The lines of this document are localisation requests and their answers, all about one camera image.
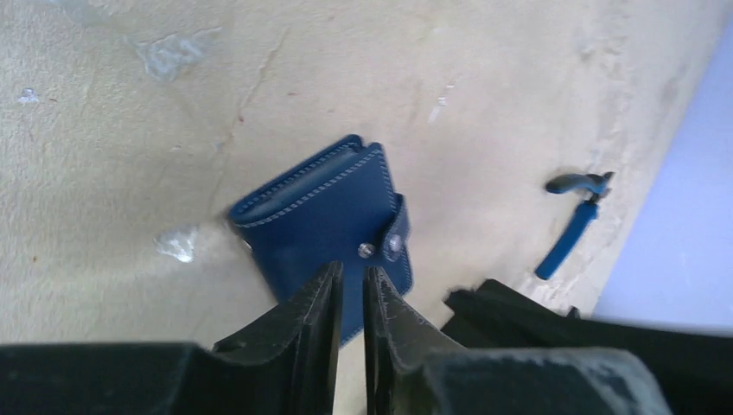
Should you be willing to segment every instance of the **white wall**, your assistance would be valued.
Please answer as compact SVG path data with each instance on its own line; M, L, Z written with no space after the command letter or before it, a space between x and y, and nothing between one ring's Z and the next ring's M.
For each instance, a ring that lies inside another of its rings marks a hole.
M733 330L733 25L594 317Z

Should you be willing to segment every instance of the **table surface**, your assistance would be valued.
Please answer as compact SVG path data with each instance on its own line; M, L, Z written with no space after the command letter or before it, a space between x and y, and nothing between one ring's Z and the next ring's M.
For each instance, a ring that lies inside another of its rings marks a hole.
M407 301L431 322L485 278L592 311L731 6L6 3L0 340L207 346L274 304L220 213L348 133L386 147L410 207ZM599 220L538 280L580 200L543 183L608 170ZM187 224L193 262L156 252ZM357 337L335 413L363 407L363 364Z

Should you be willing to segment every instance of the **blurry black object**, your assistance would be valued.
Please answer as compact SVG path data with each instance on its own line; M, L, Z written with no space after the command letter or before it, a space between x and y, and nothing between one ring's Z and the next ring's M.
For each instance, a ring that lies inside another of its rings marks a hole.
M558 316L495 280L458 290L444 334L468 348L616 348L639 357L672 411L733 413L733 339Z
M410 307L380 268L366 270L364 316L366 415L670 413L630 353L467 350Z
M331 413L341 264L217 342L0 348L0 414Z

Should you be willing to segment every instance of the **wallet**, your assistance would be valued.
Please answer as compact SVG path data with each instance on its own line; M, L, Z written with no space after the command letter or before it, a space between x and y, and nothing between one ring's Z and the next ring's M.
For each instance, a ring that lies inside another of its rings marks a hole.
M379 143L349 135L258 188L229 212L281 303L321 265L341 261L341 344L364 325L365 267L381 266L400 295L412 287L405 198Z

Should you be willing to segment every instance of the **blue pliers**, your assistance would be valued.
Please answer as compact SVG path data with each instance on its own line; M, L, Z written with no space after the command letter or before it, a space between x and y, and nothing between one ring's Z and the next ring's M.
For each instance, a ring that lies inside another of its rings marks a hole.
M542 279L549 279L565 261L573 246L580 240L581 235L591 221L598 217L598 201L611 190L608 185L614 172L610 171L603 176L569 174L555 177L545 185L545 190L561 195L573 189L589 190L592 194L587 201L583 201L575 209L575 214L565 232L552 247L542 263L534 270L534 274Z

